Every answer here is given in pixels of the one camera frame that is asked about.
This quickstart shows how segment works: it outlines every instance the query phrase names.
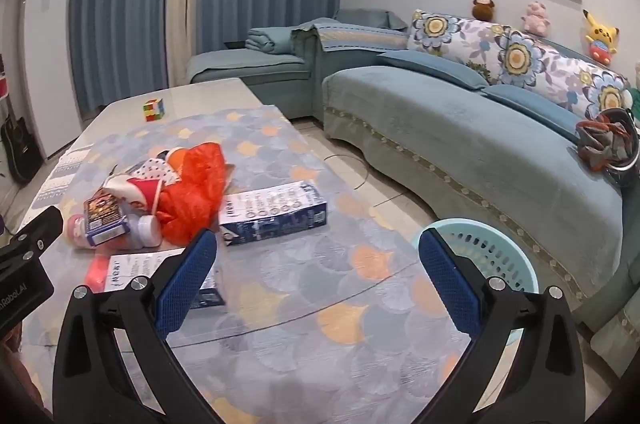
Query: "red plastic bag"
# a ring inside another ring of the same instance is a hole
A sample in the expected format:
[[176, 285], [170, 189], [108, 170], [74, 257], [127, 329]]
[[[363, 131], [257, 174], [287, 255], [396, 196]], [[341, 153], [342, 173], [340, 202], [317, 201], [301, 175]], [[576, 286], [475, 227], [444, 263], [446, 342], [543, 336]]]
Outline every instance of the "red plastic bag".
[[156, 216], [165, 239], [187, 245], [220, 210], [226, 179], [220, 145], [204, 143], [187, 150], [180, 178], [160, 192]]

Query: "rubik's cube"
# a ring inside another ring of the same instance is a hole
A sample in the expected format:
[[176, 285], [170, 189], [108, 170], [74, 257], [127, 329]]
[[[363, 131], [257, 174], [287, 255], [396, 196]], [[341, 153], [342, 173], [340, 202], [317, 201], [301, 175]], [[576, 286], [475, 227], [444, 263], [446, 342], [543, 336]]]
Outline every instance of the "rubik's cube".
[[142, 110], [147, 121], [158, 121], [164, 116], [164, 103], [162, 100], [148, 100]]

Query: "white refrigerator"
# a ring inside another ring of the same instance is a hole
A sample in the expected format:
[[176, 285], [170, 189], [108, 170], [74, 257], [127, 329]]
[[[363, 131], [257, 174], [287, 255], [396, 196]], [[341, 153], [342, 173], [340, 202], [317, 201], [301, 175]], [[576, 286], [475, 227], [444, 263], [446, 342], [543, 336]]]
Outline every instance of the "white refrigerator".
[[68, 0], [25, 0], [24, 68], [31, 115], [46, 159], [82, 133], [69, 53]]

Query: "pikachu ear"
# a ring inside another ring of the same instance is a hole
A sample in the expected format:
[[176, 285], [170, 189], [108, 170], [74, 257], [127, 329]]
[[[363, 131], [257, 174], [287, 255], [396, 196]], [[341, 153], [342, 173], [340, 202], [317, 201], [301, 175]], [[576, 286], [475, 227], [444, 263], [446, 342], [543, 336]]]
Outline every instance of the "pikachu ear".
[[596, 24], [596, 20], [593, 16], [591, 16], [591, 13], [587, 10], [582, 10], [582, 12], [584, 13], [584, 17], [587, 19], [588, 23], [591, 26], [594, 26]]

